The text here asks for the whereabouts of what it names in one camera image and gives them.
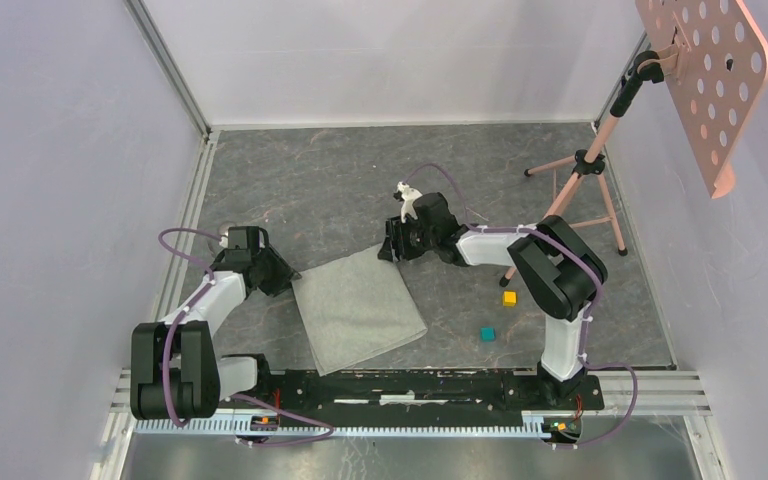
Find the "grey cloth napkin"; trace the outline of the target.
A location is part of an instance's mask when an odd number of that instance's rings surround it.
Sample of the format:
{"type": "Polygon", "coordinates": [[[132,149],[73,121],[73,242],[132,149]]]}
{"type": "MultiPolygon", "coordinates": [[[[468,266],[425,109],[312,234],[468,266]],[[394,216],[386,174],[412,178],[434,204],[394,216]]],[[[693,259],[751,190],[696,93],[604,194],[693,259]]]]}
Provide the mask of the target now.
{"type": "Polygon", "coordinates": [[[413,342],[427,325],[396,265],[375,246],[308,269],[292,290],[319,375],[413,342]]]}

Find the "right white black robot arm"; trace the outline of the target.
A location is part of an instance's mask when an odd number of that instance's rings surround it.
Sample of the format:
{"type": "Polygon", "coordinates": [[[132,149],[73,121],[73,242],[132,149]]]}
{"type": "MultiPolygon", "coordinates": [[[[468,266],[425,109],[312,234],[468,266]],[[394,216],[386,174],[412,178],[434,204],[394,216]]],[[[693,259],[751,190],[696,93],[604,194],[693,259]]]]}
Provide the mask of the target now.
{"type": "Polygon", "coordinates": [[[572,401],[585,376],[582,329],[607,278],[593,250],[557,215],[508,228],[462,224],[439,192],[401,184],[393,196],[401,210],[385,223],[379,259],[409,261],[433,252],[459,267],[514,268],[546,319],[538,396],[551,408],[572,401]]]}

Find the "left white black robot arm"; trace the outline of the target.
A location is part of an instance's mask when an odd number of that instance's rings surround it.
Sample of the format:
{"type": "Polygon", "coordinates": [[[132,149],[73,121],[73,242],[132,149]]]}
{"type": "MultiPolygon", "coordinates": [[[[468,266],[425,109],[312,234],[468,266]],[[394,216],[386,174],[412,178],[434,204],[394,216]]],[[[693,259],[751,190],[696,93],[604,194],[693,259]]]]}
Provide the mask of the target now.
{"type": "Polygon", "coordinates": [[[237,394],[250,407],[274,394],[265,360],[257,355],[217,357],[213,338],[228,316],[254,292],[275,297],[299,273],[259,226],[231,226],[212,235],[219,250],[211,261],[192,255],[203,276],[181,305],[131,335],[130,409],[138,420],[170,420],[178,427],[211,417],[237,394]]]}

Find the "silver spoon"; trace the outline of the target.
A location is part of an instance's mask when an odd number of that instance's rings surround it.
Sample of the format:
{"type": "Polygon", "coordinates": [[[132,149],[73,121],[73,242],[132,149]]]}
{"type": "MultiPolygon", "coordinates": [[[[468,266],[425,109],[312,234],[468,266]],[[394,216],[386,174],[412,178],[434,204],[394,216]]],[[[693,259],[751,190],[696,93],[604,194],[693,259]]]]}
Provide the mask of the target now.
{"type": "Polygon", "coordinates": [[[227,239],[230,229],[236,226],[237,226],[236,222],[232,222],[232,221],[223,222],[219,225],[217,229],[217,235],[220,237],[220,239],[227,239]]]}

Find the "yellow cube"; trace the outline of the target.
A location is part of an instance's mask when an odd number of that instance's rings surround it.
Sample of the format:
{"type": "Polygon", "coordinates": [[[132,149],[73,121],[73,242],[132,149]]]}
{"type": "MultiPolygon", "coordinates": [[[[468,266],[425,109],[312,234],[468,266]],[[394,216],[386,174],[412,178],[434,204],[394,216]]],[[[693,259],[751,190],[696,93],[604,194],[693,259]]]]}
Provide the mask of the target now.
{"type": "Polygon", "coordinates": [[[518,303],[518,295],[515,291],[505,290],[502,296],[502,305],[505,307],[514,307],[518,303]]]}

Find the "teal cube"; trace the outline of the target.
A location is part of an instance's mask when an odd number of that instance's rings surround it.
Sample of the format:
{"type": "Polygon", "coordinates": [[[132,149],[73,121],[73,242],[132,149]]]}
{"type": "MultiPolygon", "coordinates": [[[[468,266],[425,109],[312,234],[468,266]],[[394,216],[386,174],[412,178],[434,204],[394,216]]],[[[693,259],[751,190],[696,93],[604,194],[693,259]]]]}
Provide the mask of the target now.
{"type": "Polygon", "coordinates": [[[482,327],[480,329],[480,338],[482,342],[494,342],[496,339],[496,332],[493,327],[482,327]]]}

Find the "pink tripod stand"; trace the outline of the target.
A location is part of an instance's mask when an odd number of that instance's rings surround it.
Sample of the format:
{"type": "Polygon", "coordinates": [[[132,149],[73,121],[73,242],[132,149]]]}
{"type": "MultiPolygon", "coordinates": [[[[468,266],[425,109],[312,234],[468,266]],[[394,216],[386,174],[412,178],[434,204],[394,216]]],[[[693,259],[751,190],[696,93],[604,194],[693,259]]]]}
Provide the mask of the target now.
{"type": "Polygon", "coordinates": [[[580,149],[572,156],[524,171],[525,176],[531,177],[544,171],[556,173],[558,169],[564,166],[572,167],[568,181],[560,192],[553,195],[553,201],[546,212],[548,216],[561,215],[566,210],[586,177],[597,178],[606,215],[595,220],[579,222],[577,225],[586,227],[603,223],[610,224],[616,241],[617,253],[622,257],[628,254],[628,247],[622,234],[607,180],[604,178],[606,155],[603,150],[620,119],[628,112],[643,85],[664,82],[666,77],[676,68],[676,63],[676,55],[667,50],[663,52],[646,50],[637,54],[627,73],[621,77],[619,90],[608,109],[608,116],[600,123],[596,137],[589,148],[580,149]]]}

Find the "pink perforated tray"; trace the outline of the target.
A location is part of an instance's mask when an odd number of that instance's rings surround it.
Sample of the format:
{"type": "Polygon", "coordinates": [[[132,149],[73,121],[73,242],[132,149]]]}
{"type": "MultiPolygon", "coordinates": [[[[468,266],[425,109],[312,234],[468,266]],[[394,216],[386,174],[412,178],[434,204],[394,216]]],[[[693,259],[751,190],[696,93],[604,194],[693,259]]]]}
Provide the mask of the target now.
{"type": "Polygon", "coordinates": [[[636,0],[712,198],[736,185],[734,150],[768,84],[768,41],[742,0],[636,0]]]}

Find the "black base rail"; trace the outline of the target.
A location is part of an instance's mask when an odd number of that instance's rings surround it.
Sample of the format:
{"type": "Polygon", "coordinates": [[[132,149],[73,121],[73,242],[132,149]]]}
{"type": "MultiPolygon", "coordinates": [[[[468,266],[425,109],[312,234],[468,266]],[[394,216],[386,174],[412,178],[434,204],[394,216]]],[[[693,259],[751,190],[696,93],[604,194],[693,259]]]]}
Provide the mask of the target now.
{"type": "Polygon", "coordinates": [[[524,412],[554,416],[601,411],[597,376],[579,373],[562,386],[533,369],[272,371],[248,396],[283,409],[281,423],[301,417],[334,427],[508,427],[524,412]]]}

